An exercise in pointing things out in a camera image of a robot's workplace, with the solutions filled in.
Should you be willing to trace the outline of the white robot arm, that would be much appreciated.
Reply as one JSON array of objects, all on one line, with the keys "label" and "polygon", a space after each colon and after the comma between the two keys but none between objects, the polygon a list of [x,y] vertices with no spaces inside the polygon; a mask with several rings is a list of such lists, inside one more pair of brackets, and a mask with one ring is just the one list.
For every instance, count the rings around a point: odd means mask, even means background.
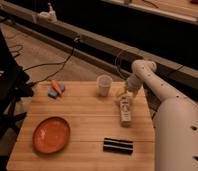
[{"label": "white robot arm", "polygon": [[145,83],[160,100],[155,118],[155,171],[198,171],[198,104],[155,74],[153,61],[135,60],[126,88]]}]

